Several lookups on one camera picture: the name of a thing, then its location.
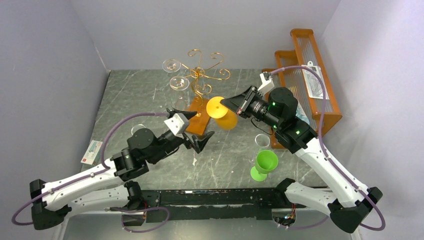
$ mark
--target glass cup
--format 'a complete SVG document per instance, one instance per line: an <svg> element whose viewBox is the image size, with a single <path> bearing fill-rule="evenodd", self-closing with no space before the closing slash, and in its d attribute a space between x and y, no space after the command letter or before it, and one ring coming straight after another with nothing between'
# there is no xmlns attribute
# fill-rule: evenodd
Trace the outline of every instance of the glass cup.
<svg viewBox="0 0 424 240"><path fill-rule="evenodd" d="M162 63L162 69L167 73L175 73L181 68L181 62L175 59L167 59Z"/></svg>
<svg viewBox="0 0 424 240"><path fill-rule="evenodd" d="M271 143L271 139L268 135L265 134L258 134L254 138L254 143L256 144L257 153L259 153L262 150L266 150Z"/></svg>
<svg viewBox="0 0 424 240"><path fill-rule="evenodd" d="M131 128L131 135L134 135L134 133L135 133L135 132L137 132L137 130L145 129L145 128L146 128L146 126L144 126L143 124L137 124L137 125L134 125L134 126Z"/></svg>
<svg viewBox="0 0 424 240"><path fill-rule="evenodd" d="M184 76L174 76L169 81L169 86L177 92L176 101L173 103L173 108L176 110L187 111L189 106L185 100L184 90L190 85L190 81Z"/></svg>

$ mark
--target orange shelf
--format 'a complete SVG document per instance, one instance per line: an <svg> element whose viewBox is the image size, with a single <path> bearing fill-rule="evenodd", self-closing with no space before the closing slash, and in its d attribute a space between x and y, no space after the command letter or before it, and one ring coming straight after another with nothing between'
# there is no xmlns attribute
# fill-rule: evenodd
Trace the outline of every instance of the orange shelf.
<svg viewBox="0 0 424 240"><path fill-rule="evenodd" d="M311 29L296 28L291 30L290 35L294 43L294 50L276 51L274 56L277 67L306 65L309 61L312 61L316 66L320 66L329 98L325 104L322 126L322 134L325 135L342 118L342 113L337 104L324 62L314 38L314 32ZM270 72L273 70L274 68L264 68L262 72ZM303 71L300 69L285 70L278 73L278 78L279 85L288 88L293 93L305 111L309 119L309 124L315 131L318 131L323 100L309 97ZM275 136L271 136L271 147L273 149L284 149L284 147L277 142Z"/></svg>

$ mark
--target green cup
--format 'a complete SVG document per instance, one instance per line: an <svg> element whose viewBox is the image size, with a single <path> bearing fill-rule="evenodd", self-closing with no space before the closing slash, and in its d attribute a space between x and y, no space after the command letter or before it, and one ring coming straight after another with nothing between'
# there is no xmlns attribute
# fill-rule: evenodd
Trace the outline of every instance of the green cup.
<svg viewBox="0 0 424 240"><path fill-rule="evenodd" d="M270 150L262 150L256 156L254 167L250 170L250 176L258 182L262 182L267 175L278 166L277 155Z"/></svg>

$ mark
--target gray wall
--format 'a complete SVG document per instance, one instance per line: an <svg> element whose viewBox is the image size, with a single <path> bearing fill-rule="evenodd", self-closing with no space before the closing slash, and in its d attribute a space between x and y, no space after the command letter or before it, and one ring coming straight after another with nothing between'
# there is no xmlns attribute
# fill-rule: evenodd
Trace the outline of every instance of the gray wall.
<svg viewBox="0 0 424 240"><path fill-rule="evenodd" d="M10 219L32 180L79 171L108 73L68 0L0 2L0 73L0 239L50 239Z"/></svg>
<svg viewBox="0 0 424 240"><path fill-rule="evenodd" d="M366 240L424 236L424 3L342 0L321 51L343 113L325 136L358 179L378 186L387 227ZM364 221L374 227L373 211Z"/></svg>
<svg viewBox="0 0 424 240"><path fill-rule="evenodd" d="M71 0L108 69L160 69L176 58L194 67L191 49L225 55L222 67L276 67L293 49L290 30L321 36L340 0Z"/></svg>

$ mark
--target purple cable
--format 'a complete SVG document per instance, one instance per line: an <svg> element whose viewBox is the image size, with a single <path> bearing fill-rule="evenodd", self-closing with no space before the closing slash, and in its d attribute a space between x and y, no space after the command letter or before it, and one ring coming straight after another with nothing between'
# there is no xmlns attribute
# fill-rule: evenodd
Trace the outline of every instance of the purple cable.
<svg viewBox="0 0 424 240"><path fill-rule="evenodd" d="M112 127L112 129L107 133L107 135L106 135L106 137L104 138L104 141L103 141L103 145L101 146L101 148L100 148L100 160L101 160L101 165L103 165L103 167L104 167L104 169L102 169L102 170L100 170L100 171L97 171L97 172L95 172L94 173L94 175L98 175L98 174L102 174L102 173L104 173L104 172L106 172L107 170L109 170L110 169L110 167L109 166L107 166L106 164L105 164L105 149L106 149L106 145L108 144L108 141L109 141L109 139L111 138L111 136L112 136L112 134L117 130L117 128L119 128L122 124L124 124L125 122L127 122L128 120L130 120L130 119L133 119L133 118L136 118L136 117L141 117L141 116L158 116L158 117L167 117L169 115L169 113L167 113L167 112L140 112L140 113L136 113L136 114L133 114L133 115L130 115L130 116L127 116L127 117L125 117L124 119L122 119L121 121L119 121L115 126L113 126ZM64 188L64 187L67 187L67 186L69 186L69 185L72 185L72 184L74 184L74 183L76 183L76 182L79 182L79 181L81 181L81 180L84 180L84 179L87 179L87 178L90 178L91 177L91 175L90 174L88 174L88 175L85 175L85 176L80 176L80 177L78 177L78 178L76 178L76 179L74 179L74 180L71 180L71 181L69 181L69 182L66 182L66 183L64 183L64 184L62 184L62 185L59 185L59 186L57 186L57 187L53 187L52 189L51 189L51 191L52 191L52 193L53 192L55 192L55 191L57 191L57 190L60 190L60 189L62 189L62 188ZM14 214L13 214L13 216L12 216L12 219L11 219L11 221L12 221L12 223L13 224L15 224L15 225L18 225L18 226L28 226L28 225L32 225L33 224L33 222L32 221L29 221L29 222L18 222L17 220L16 220L16 218L17 218L17 216L22 212L22 210L24 210L26 207L28 207L29 205L31 205L31 204L33 204L35 201L37 201L37 200L39 200L39 199L41 199L41 198L43 198L43 197L45 197L45 196L47 196L47 195L49 195L50 194L50 192L49 191L46 191L45 193L42 193L42 194L40 194L40 195L38 195L38 196L36 196L36 197L34 197L34 198L32 198L30 201L28 201L27 203L25 203L23 206L21 206Z"/></svg>
<svg viewBox="0 0 424 240"><path fill-rule="evenodd" d="M373 231L382 231L385 227L386 227L386 220L383 216L383 213L380 211L380 209L377 207L377 205L371 200L371 198L362 190L359 189L359 186L356 185L356 183L350 179L346 173L344 173L339 166L337 166L337 164L329 157L329 154L327 153L327 150L324 146L324 141L323 141L323 133L322 133L322 126L323 126L323 122L324 122L324 113L325 113L325 109L326 109L326 91L325 91L325 86L324 86L324 82L323 80L320 78L320 76L312 71L311 69L304 67L304 66L287 66L287 67L281 67L278 68L274 71L271 71L271 75L277 74L279 72L282 72L284 70L288 70L288 69L304 69L306 71L309 71L310 73L312 73L316 79L318 79L319 84L321 85L321 89L322 89L322 112L321 112L321 116L319 118L319 125L318 125L318 140L319 140L319 145L321 146L321 150L324 153L324 156L328 159L328 161L330 162L330 164L356 189L359 191L359 193L369 202L369 204L371 204L371 206L375 209L375 211L377 212L378 216L380 217L381 220L381 226L380 227L372 227L372 226L368 226L365 225L363 223L360 224L360 226L369 229L369 230L373 230ZM310 225L310 226L301 226L301 227L297 227L295 229L307 229L307 228L313 228L316 227L322 223L324 223L326 220L328 219L328 216L326 216L326 218L324 218L322 221Z"/></svg>
<svg viewBox="0 0 424 240"><path fill-rule="evenodd" d="M123 213L127 213L127 214L135 214L135 213L149 212L149 211L156 211L156 210L164 210L166 212L166 218L163 222L161 222L159 225L152 227L150 229L147 229L147 230L131 230L131 229L128 229L124 225L124 216L122 215L121 218L120 218L120 224L122 226L122 229L129 232L129 233L135 233L135 234L143 234L143 233L151 232L153 230L156 230L156 229L162 227L163 225L165 225L168 222L168 220L170 219L170 215L171 215L168 208L162 207L162 206L146 208L146 209L143 209L143 210L125 210L125 209L122 209L120 207L114 207L113 209L118 210L118 211L123 212Z"/></svg>

